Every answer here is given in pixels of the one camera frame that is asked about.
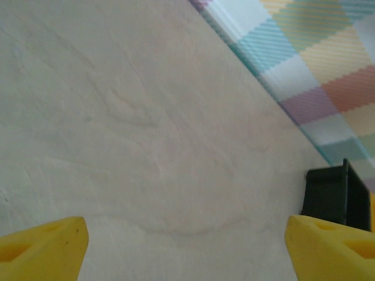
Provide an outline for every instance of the plaid fabric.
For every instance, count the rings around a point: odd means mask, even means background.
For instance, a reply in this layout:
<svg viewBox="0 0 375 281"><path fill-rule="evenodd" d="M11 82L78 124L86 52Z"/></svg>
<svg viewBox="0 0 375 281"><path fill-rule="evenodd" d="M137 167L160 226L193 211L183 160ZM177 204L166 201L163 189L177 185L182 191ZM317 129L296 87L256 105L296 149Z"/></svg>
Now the plaid fabric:
<svg viewBox="0 0 375 281"><path fill-rule="evenodd" d="M375 0L190 0L332 165L375 191Z"/></svg>

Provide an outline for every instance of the hole in yellow block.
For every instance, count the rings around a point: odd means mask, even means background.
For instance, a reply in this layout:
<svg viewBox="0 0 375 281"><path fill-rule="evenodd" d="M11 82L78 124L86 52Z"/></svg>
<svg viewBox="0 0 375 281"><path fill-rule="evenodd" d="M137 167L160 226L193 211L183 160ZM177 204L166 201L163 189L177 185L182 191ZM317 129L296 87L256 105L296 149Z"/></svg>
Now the hole in yellow block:
<svg viewBox="0 0 375 281"><path fill-rule="evenodd" d="M11 262L20 254L30 248L31 245L14 244L0 246L0 262Z"/></svg>
<svg viewBox="0 0 375 281"><path fill-rule="evenodd" d="M345 241L344 244L365 259L375 259L375 241Z"/></svg>
<svg viewBox="0 0 375 281"><path fill-rule="evenodd" d="M44 232L51 232L51 231L54 231L54 230L58 229L59 227L60 227L59 224L57 224L57 225L52 225L52 226L50 226L50 227L46 227L45 229L43 229L43 231L44 231Z"/></svg>
<svg viewBox="0 0 375 281"><path fill-rule="evenodd" d="M314 222L314 224L322 230L334 230L334 229L336 229L333 225L323 224L321 222Z"/></svg>

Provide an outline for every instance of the white surface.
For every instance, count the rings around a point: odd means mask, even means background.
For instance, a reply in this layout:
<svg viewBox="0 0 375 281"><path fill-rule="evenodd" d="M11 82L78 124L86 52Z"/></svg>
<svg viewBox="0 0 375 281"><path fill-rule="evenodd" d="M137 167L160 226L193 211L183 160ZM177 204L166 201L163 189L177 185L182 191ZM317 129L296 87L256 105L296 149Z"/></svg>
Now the white surface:
<svg viewBox="0 0 375 281"><path fill-rule="evenodd" d="M0 235L70 215L79 280L293 280L325 165L188 1L0 2Z"/></svg>

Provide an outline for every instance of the black plastic object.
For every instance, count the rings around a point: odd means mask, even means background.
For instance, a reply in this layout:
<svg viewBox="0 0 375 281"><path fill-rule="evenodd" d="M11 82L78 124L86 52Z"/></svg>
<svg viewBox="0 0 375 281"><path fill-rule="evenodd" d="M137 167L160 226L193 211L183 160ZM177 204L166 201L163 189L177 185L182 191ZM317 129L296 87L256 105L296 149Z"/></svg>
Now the black plastic object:
<svg viewBox="0 0 375 281"><path fill-rule="evenodd" d="M370 231L370 193L347 159L309 170L301 215Z"/></svg>

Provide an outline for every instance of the checkered curtain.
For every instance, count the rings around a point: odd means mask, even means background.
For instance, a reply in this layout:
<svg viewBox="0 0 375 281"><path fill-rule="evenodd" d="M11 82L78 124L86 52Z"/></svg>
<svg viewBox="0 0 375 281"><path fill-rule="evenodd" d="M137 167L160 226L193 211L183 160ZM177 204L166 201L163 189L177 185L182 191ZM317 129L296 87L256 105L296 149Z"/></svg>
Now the checkered curtain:
<svg viewBox="0 0 375 281"><path fill-rule="evenodd" d="M332 165L375 191L375 0L190 0Z"/></svg>

